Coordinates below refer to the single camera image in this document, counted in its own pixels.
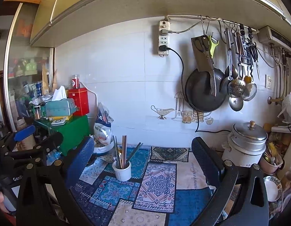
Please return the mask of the person's left hand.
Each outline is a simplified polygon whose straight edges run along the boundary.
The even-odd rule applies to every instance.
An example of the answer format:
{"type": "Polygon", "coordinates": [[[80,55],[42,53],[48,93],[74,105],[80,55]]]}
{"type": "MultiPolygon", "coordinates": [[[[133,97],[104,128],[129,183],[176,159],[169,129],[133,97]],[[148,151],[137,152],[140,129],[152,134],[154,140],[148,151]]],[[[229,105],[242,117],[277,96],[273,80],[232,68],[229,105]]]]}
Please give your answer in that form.
{"type": "Polygon", "coordinates": [[[0,191],[0,209],[4,212],[4,213],[8,213],[8,209],[5,207],[4,205],[4,195],[3,193],[0,191]]]}

